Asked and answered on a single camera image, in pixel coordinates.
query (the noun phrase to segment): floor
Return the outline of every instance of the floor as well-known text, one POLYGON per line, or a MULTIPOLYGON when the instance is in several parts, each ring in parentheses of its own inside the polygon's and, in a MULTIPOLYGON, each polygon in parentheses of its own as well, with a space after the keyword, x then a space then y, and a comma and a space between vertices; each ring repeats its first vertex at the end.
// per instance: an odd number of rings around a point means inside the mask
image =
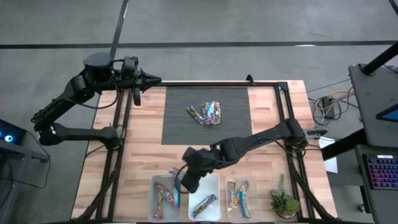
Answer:
MULTIPOLYGON (((109 52, 118 40, 119 15, 124 23, 116 58, 138 56, 146 72, 164 80, 241 80, 250 73, 256 80, 304 80, 312 90, 347 79, 349 65, 369 62, 398 39, 398 16, 388 0, 135 0, 121 11, 123 1, 1 0, 0 20, 7 22, 0 23, 0 118, 33 131, 32 115, 61 93, 83 68, 81 61, 109 52), (297 46, 310 44, 319 46, 297 46)), ((308 96, 350 86, 344 82, 308 96)), ((94 115, 76 106, 59 123, 90 128, 94 115)), ((342 138, 361 128, 359 112, 350 108, 322 128, 342 138)), ((24 144, 39 150, 31 139, 24 144)), ((86 147, 63 142, 47 148, 47 187, 24 186, 14 223, 69 219, 86 147)), ((340 156, 339 166, 350 159, 340 156)), ((45 170, 46 164, 36 164, 27 181, 40 185, 45 170)), ((356 211, 359 188, 342 185, 341 173, 329 178, 339 217, 372 222, 356 211)))

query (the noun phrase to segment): small plant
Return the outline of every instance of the small plant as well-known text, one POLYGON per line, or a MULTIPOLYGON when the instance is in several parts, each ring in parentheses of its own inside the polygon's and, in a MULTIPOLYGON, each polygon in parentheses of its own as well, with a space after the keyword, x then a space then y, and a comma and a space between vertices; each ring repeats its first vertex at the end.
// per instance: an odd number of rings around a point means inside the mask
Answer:
POLYGON ((280 175, 278 189, 272 189, 269 193, 272 199, 272 210, 282 218, 291 218, 300 210, 300 202, 288 195, 285 190, 285 176, 283 174, 280 175))

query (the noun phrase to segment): blue light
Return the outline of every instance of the blue light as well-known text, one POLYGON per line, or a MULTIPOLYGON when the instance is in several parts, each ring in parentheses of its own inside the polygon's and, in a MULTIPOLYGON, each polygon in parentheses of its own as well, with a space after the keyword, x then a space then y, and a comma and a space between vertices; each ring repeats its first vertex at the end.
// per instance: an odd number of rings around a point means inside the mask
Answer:
POLYGON ((6 136, 4 139, 6 142, 11 142, 14 138, 12 136, 6 136))

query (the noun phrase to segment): computer monitor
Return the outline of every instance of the computer monitor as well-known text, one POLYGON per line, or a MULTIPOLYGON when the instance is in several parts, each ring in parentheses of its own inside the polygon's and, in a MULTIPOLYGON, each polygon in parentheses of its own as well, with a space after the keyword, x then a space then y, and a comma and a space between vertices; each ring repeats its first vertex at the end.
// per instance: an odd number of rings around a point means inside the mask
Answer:
POLYGON ((26 131, 0 119, 0 141, 20 145, 26 131))
POLYGON ((378 113, 376 119, 398 123, 398 104, 378 113))

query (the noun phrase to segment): rgb keyboard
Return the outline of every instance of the rgb keyboard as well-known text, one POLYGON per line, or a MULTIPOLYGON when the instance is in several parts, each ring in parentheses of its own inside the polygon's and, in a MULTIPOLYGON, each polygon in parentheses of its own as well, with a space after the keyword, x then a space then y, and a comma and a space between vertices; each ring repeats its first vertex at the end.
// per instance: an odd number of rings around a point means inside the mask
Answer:
POLYGON ((372 189, 398 190, 398 158, 364 157, 372 189))

